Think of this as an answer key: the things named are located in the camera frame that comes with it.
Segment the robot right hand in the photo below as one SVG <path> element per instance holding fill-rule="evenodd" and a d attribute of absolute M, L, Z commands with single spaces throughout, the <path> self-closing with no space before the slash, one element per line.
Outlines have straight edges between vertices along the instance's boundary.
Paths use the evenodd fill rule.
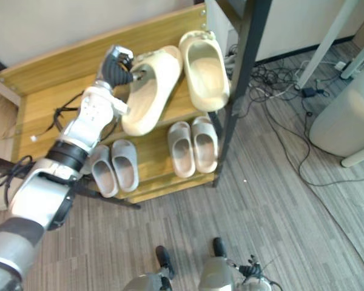
<path fill-rule="evenodd" d="M 237 290 L 283 290 L 278 282 L 273 281 L 264 275 L 263 268 L 254 255 L 251 255 L 246 265 L 234 264 L 234 268 L 243 277 L 241 282 L 236 283 Z"/>

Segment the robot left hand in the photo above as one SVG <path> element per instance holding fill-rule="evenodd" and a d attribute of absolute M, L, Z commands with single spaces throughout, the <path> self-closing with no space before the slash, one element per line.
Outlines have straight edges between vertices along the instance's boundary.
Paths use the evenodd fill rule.
<path fill-rule="evenodd" d="M 99 65 L 94 84 L 112 90 L 119 85 L 143 79 L 146 75 L 145 70 L 130 71 L 133 61 L 134 55 L 131 50 L 120 45 L 112 45 Z"/>

